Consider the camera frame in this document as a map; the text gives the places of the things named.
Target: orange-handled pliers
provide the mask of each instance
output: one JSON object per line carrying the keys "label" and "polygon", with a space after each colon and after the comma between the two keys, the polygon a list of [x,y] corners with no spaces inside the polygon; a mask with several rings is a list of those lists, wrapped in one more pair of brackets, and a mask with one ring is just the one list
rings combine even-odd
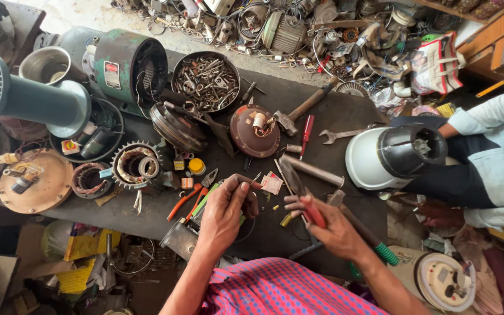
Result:
{"label": "orange-handled pliers", "polygon": [[198,197],[198,201],[196,201],[195,205],[194,205],[194,209],[198,206],[198,204],[200,203],[200,199],[202,196],[205,196],[207,194],[207,192],[209,192],[208,190],[208,187],[209,185],[211,185],[211,183],[213,183],[213,181],[215,180],[215,176],[217,176],[217,172],[218,172],[219,169],[214,169],[211,173],[207,174],[206,177],[202,180],[202,183],[197,183],[194,185],[194,191],[192,191],[191,194],[187,195],[187,196],[184,196],[182,197],[178,203],[176,204],[176,206],[174,206],[174,208],[172,209],[172,211],[170,211],[170,214],[169,214],[169,217],[168,217],[168,221],[170,221],[174,215],[176,215],[176,213],[178,212],[178,209],[180,209],[180,207],[190,198],[192,198],[198,191],[200,191],[200,195]]}

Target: pliers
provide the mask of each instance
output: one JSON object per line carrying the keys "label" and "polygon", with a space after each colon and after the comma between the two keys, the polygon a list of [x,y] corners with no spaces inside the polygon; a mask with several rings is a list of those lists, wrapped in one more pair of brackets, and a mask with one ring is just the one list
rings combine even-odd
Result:
{"label": "pliers", "polygon": [[180,207],[190,198],[192,198],[199,190],[200,191],[200,195],[198,196],[198,200],[196,200],[195,204],[194,204],[194,207],[192,208],[192,211],[190,211],[190,214],[188,214],[188,216],[186,217],[186,221],[188,221],[190,219],[190,216],[192,215],[192,212],[195,210],[195,208],[198,206],[198,204],[200,204],[200,201],[203,199],[203,197],[205,197],[207,195],[207,193],[209,192],[209,189],[208,187],[215,181],[215,177],[217,177],[217,172],[219,171],[219,169],[214,169],[211,173],[207,174],[203,180],[202,180],[202,183],[197,183],[194,185],[194,191],[192,191],[191,194],[187,195],[187,196],[184,196],[182,197],[182,199],[180,199],[178,201],[178,203],[176,204],[176,206],[174,206],[174,208],[172,209],[172,211],[170,211],[170,214],[169,214],[169,217],[168,217],[168,221],[170,221],[172,219],[172,217],[174,217],[174,215],[178,212],[178,209],[180,209]]}

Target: open-end wrench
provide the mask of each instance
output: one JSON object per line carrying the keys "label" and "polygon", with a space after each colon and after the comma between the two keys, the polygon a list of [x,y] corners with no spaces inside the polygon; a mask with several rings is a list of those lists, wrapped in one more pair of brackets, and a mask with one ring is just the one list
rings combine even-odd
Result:
{"label": "open-end wrench", "polygon": [[325,145],[331,145],[332,143],[334,143],[334,141],[336,139],[339,139],[339,138],[346,138],[346,137],[353,137],[353,136],[356,136],[358,134],[360,134],[361,132],[363,131],[367,131],[369,129],[373,129],[374,127],[378,126],[378,125],[384,125],[384,123],[382,122],[374,122],[370,125],[367,126],[367,128],[365,129],[359,129],[359,130],[353,130],[353,131],[344,131],[344,132],[331,132],[327,129],[325,130],[322,130],[322,132],[319,134],[319,136],[323,136],[323,135],[327,135],[328,136],[328,140],[324,143]]}
{"label": "open-end wrench", "polygon": [[324,143],[325,145],[331,145],[332,143],[334,143],[334,141],[336,139],[339,139],[339,138],[346,138],[346,137],[352,137],[352,136],[355,136],[357,134],[360,134],[361,132],[363,131],[367,131],[367,129],[360,129],[360,130],[353,130],[353,131],[344,131],[344,132],[337,132],[337,133],[333,133],[327,129],[324,129],[322,130],[322,132],[319,134],[319,136],[323,136],[323,135],[327,135],[328,136],[328,140]]}

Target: leg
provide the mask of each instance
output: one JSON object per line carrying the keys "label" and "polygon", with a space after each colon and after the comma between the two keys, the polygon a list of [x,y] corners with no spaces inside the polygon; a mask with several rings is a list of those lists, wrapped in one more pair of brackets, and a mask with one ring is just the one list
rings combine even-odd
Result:
{"label": "leg", "polygon": [[[392,119],[390,126],[395,127],[398,125],[420,123],[439,129],[447,121],[448,118],[442,117],[400,116]],[[483,134],[473,134],[471,136],[458,135],[447,139],[446,143],[449,147],[449,156],[462,164],[469,164],[468,156],[474,153],[499,147],[496,143],[488,140]]]}
{"label": "leg", "polygon": [[482,178],[472,164],[434,168],[411,181],[402,191],[425,195],[451,206],[496,207],[487,196]]}

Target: workbench surface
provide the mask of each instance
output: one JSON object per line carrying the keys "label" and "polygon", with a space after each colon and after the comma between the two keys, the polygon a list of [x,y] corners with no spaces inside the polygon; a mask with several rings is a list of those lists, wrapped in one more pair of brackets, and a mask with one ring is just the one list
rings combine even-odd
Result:
{"label": "workbench surface", "polygon": [[[80,60],[85,50],[86,39],[101,35],[102,32],[99,31],[85,27],[75,27],[64,34],[60,42],[61,46],[72,54],[74,60]],[[178,60],[183,57],[183,54],[172,51],[167,51],[167,54],[169,69],[172,70]],[[242,77],[250,82],[256,81],[258,87],[267,93],[266,95],[262,95],[255,90],[251,95],[254,97],[254,104],[261,105],[272,113],[276,110],[287,114],[290,113],[318,89],[314,86],[263,75],[260,72],[242,69],[239,69],[239,72]],[[310,74],[305,71],[304,75],[309,76]],[[97,89],[96,84],[93,83],[91,86]],[[248,89],[248,84],[243,81],[241,95],[246,89]],[[233,105],[229,113],[217,117],[216,121],[227,122],[237,107],[237,105]],[[282,135],[280,147],[285,147],[289,143],[295,145],[301,144],[304,121],[309,114],[315,115],[315,121],[303,161],[337,175],[345,176],[346,183],[342,187],[342,190],[346,193],[344,204],[351,209],[361,222],[367,225],[375,236],[386,244],[386,203],[377,197],[361,194],[361,192],[354,188],[353,183],[347,177],[344,155],[349,139],[339,139],[332,145],[324,145],[323,142],[326,141],[326,137],[318,136],[324,129],[340,132],[366,128],[370,123],[381,120],[377,109],[367,97],[354,97],[331,91],[319,104],[315,105],[303,117],[298,119],[295,125],[300,130],[300,133],[297,136],[290,139],[285,134]],[[122,144],[133,140],[145,140],[153,144],[159,142],[160,136],[153,130],[150,120],[130,114],[124,114],[124,119],[126,133],[122,139]],[[275,154],[264,159],[253,159],[249,170],[243,171],[242,165],[245,155],[238,153],[234,158],[230,158],[217,143],[212,133],[207,131],[205,127],[202,127],[202,129],[209,134],[209,147],[205,152],[197,154],[197,157],[206,163],[206,174],[215,168],[219,168],[216,181],[227,178],[233,173],[240,173],[249,178],[254,178],[259,172],[262,172],[262,175],[266,175],[269,171],[273,171],[279,175],[273,161],[276,158]],[[180,177],[185,177],[183,176],[184,172],[181,171],[178,173]],[[201,182],[203,176],[196,176],[194,178],[195,182]],[[322,200],[326,199],[325,194],[332,193],[336,189],[336,187],[332,187],[332,185],[304,173],[299,172],[299,176],[304,185],[316,197]],[[196,196],[186,202],[171,222],[167,222],[167,215],[179,200],[178,193],[173,190],[167,190],[159,195],[144,195],[144,207],[139,216],[133,210],[136,192],[129,190],[123,190],[100,207],[97,206],[95,201],[82,199],[72,193],[64,203],[43,214],[52,218],[81,222],[161,240],[179,218],[189,213],[195,203]],[[293,220],[286,228],[279,225],[287,214],[283,207],[283,198],[288,194],[285,186],[282,186],[279,196],[272,195],[270,200],[267,200],[263,191],[257,191],[256,194],[259,199],[260,213],[255,220],[246,220],[243,223],[235,244],[228,249],[227,254],[246,260],[273,256],[288,257],[311,245],[310,240],[300,240],[295,235],[297,234],[301,238],[308,239],[304,224],[300,218],[296,219],[298,220],[296,224],[293,224],[295,222]],[[280,207],[277,210],[272,210],[276,205],[280,205]],[[332,256],[325,248],[316,249],[297,259],[297,262],[320,274],[345,279],[352,278],[346,261]]]}

